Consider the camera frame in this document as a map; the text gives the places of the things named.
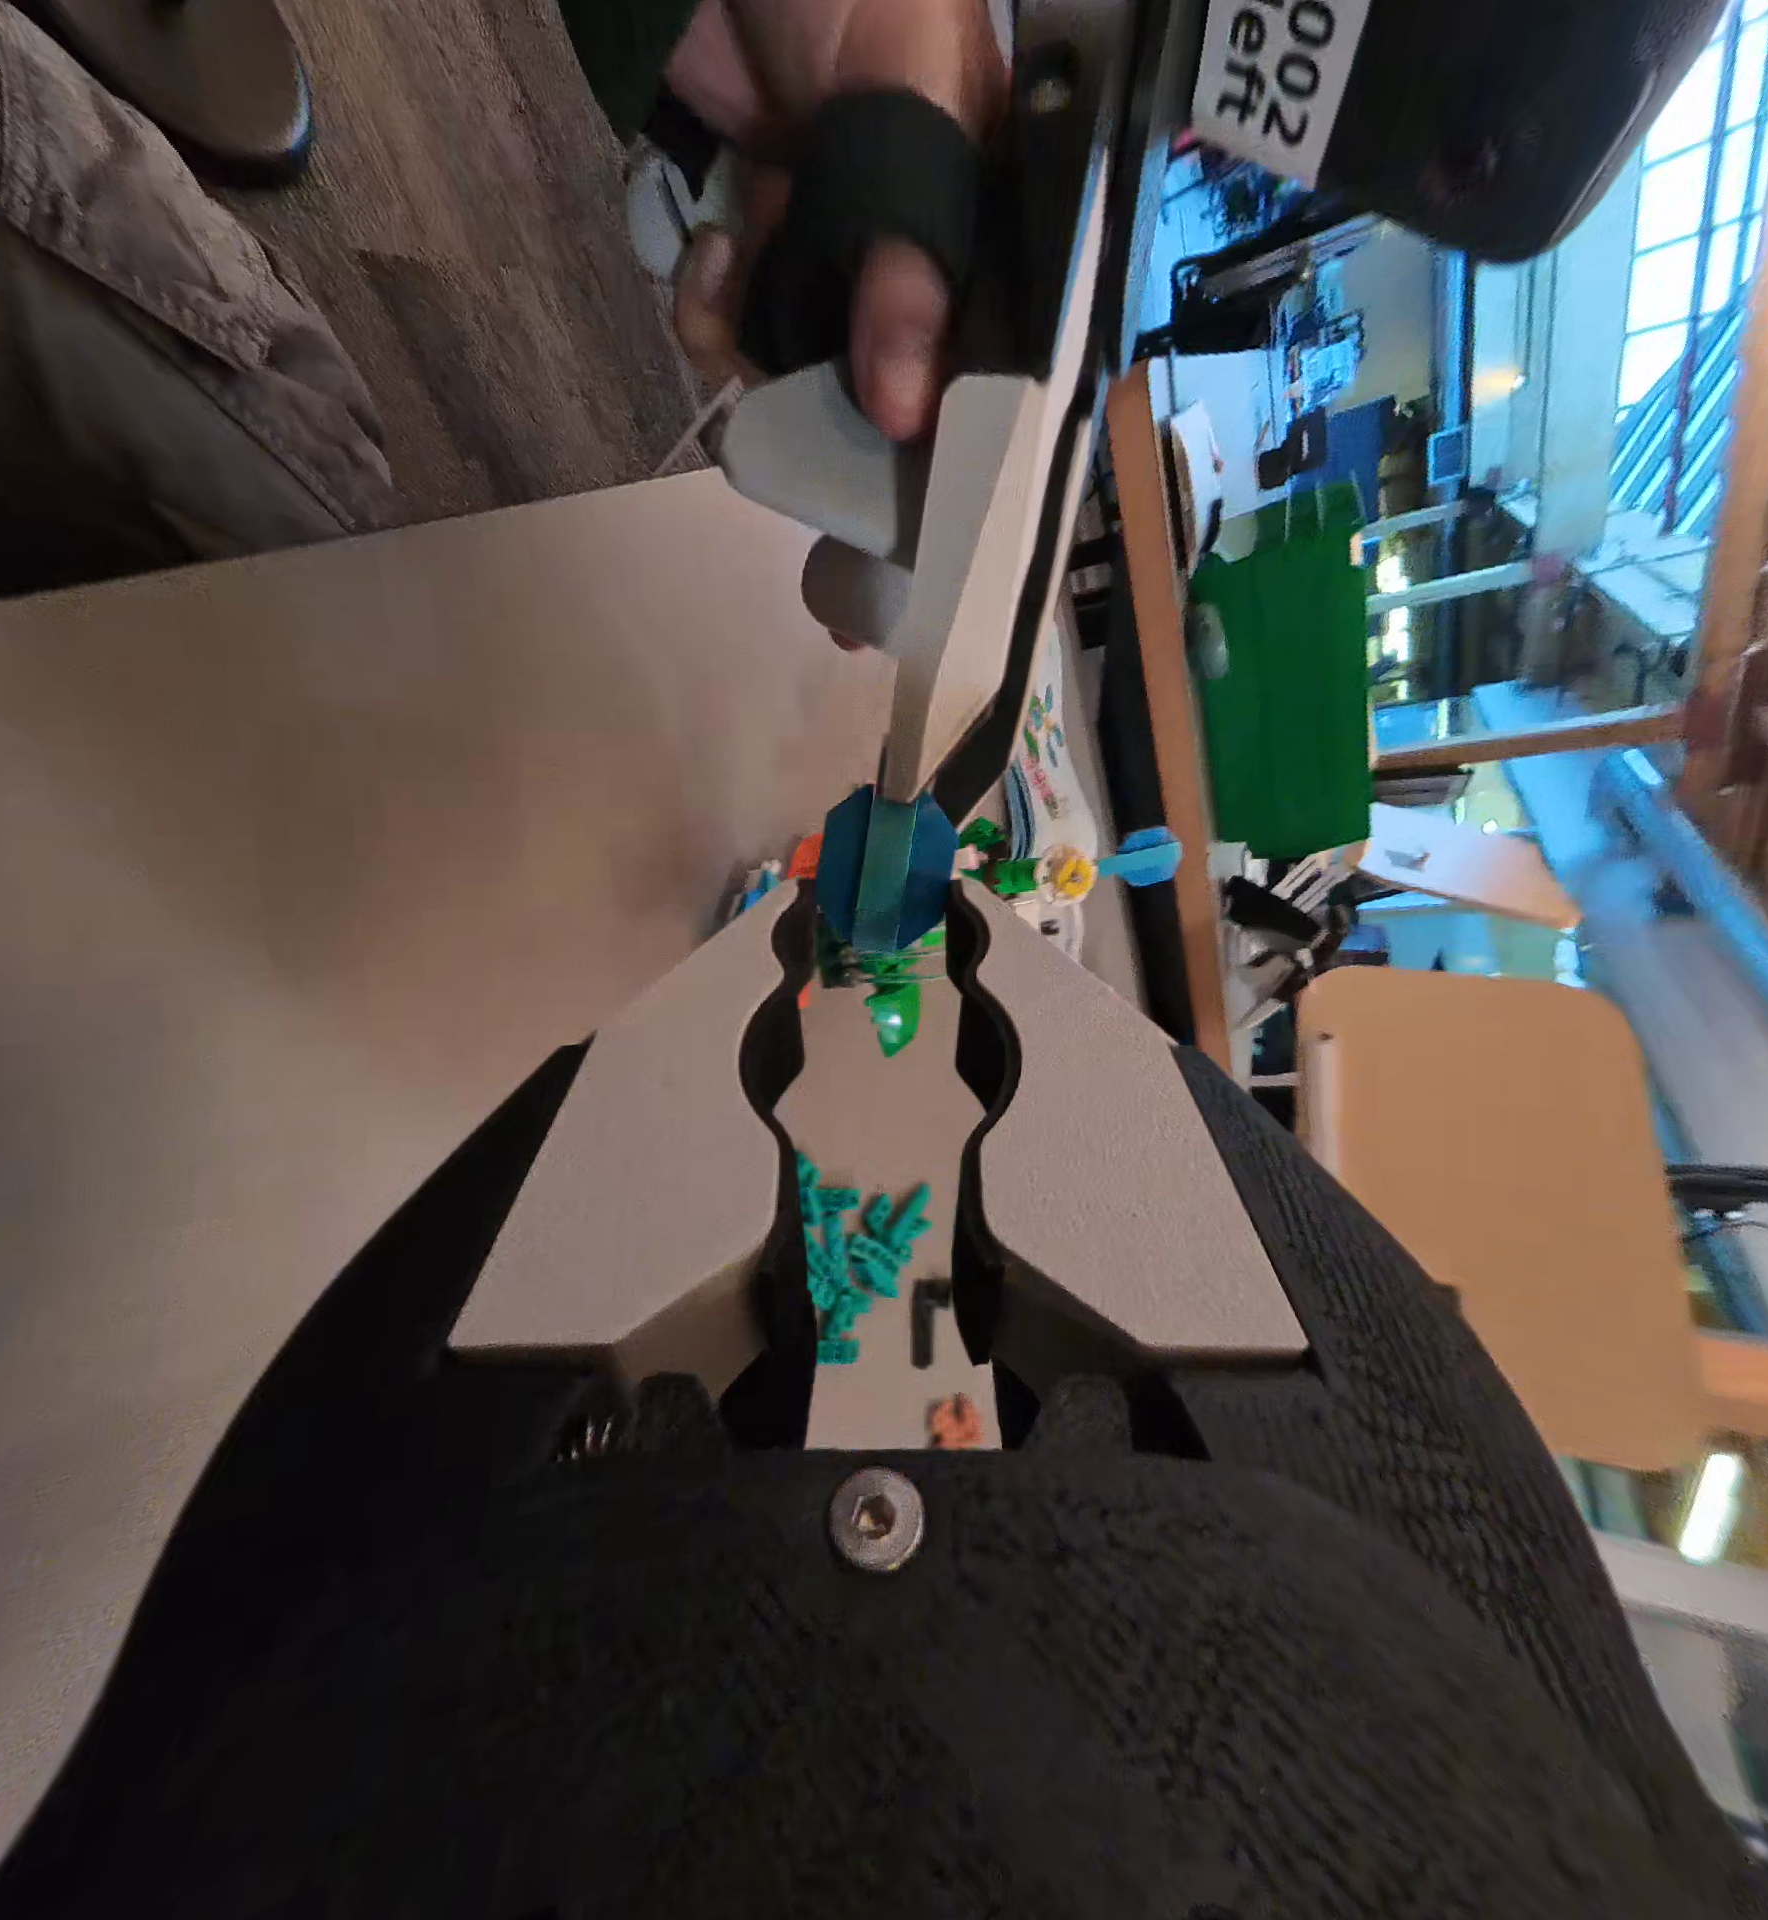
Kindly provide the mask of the person's left hand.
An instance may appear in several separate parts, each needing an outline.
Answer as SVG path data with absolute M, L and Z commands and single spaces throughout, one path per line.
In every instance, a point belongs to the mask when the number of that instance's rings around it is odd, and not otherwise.
M 979 138 L 1007 67 L 978 2 L 705 2 L 669 53 L 662 88 L 748 168 L 737 228 L 701 226 L 681 254 L 673 317 L 699 372 L 750 380 L 737 348 L 745 287 L 784 219 L 816 111 L 851 92 L 907 89 Z M 878 236 L 851 283 L 849 370 L 860 410 L 895 442 L 938 422 L 949 313 L 942 264 L 907 236 Z

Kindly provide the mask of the black and white device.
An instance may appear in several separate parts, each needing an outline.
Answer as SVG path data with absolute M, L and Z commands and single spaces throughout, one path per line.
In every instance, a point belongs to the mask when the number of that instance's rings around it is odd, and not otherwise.
M 1336 964 L 1356 924 L 1340 864 L 1298 864 L 1275 884 L 1236 874 L 1219 886 L 1232 1033 L 1257 1029 Z

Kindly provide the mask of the instruction booklet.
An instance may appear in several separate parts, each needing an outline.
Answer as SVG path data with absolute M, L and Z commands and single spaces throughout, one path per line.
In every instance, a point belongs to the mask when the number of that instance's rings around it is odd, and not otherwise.
M 1084 661 L 1074 624 L 1066 611 L 1056 613 L 1036 643 L 1033 683 L 997 800 L 1015 859 L 1080 852 L 1095 866 L 1117 848 L 1088 698 L 1091 671 Z M 1118 895 L 1110 875 L 1098 875 L 1081 900 L 1029 895 L 1012 904 L 1072 961 L 1089 966 L 1106 956 L 1121 914 Z

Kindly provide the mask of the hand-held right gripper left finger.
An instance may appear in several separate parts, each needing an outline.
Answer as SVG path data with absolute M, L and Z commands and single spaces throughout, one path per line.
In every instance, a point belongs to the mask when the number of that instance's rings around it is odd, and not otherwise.
M 582 1048 L 449 1335 L 453 1360 L 692 1377 L 731 1436 L 801 1448 L 815 1317 L 796 1148 L 815 895 L 789 879 Z

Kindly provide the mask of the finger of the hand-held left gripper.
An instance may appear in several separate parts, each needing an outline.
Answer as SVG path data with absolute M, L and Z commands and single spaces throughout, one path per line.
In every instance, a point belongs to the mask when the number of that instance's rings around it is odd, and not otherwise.
M 839 540 L 818 540 L 801 574 L 806 611 L 847 651 L 893 651 L 912 573 Z
M 896 648 L 878 651 L 896 668 L 876 762 L 884 798 L 916 800 L 989 714 L 1030 566 L 1056 559 L 1053 460 L 1085 442 L 1078 383 L 1064 369 L 1042 383 L 958 377 L 938 437 L 912 449 L 863 419 L 826 363 L 754 389 L 721 432 L 735 492 L 915 576 Z

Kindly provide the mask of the person's khaki trousers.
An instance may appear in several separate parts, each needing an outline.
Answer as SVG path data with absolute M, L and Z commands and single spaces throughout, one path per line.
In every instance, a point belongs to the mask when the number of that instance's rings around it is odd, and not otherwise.
M 0 5 L 0 599 L 373 533 L 369 389 L 166 133 Z

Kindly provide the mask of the black tripod poles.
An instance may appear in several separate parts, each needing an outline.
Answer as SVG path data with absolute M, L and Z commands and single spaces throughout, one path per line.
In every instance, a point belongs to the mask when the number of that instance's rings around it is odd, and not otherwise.
M 1664 1187 L 1692 1221 L 1689 1244 L 1744 1227 L 1768 1235 L 1768 1166 L 1667 1165 Z

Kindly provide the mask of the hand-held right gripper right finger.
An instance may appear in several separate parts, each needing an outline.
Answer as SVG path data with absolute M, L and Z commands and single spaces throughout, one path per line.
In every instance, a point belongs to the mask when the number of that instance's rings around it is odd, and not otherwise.
M 948 902 L 958 1074 L 979 1106 L 952 1300 L 1025 1445 L 1080 1380 L 1127 1444 L 1207 1448 L 1207 1406 L 1291 1406 L 1308 1334 L 1199 1106 L 1187 1052 L 982 886 Z

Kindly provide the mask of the green stem yellow flower model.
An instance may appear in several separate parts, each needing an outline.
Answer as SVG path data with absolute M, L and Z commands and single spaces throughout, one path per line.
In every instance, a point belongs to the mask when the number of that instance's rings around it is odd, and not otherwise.
M 960 835 L 960 870 L 976 875 L 989 893 L 1009 902 L 1036 902 L 1061 908 L 1088 900 L 1098 884 L 1098 861 L 1069 845 L 1042 852 L 1012 852 L 1011 835 L 998 822 L 978 817 Z

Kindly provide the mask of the flower model with clear tubes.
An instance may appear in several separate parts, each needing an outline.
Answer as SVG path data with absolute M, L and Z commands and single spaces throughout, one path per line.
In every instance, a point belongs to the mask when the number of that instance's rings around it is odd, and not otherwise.
M 863 1002 L 884 1059 L 916 1041 L 924 987 L 945 974 L 945 918 L 960 831 L 929 795 L 893 800 L 860 786 L 822 826 L 815 964 L 829 991 Z

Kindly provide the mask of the person's shoe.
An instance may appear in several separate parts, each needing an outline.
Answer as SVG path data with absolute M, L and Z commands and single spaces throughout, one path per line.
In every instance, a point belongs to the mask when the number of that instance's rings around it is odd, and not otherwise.
M 312 89 L 278 2 L 44 2 L 47 31 L 202 173 L 298 180 Z

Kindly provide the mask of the pile of teal bricks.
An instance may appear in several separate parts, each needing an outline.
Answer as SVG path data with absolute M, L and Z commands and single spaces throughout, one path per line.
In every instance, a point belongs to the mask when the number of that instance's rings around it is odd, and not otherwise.
M 861 1355 L 861 1322 L 876 1303 L 900 1298 L 902 1276 L 931 1232 L 931 1187 L 863 1192 L 827 1178 L 802 1152 L 795 1165 L 815 1358 L 827 1366 L 853 1364 Z

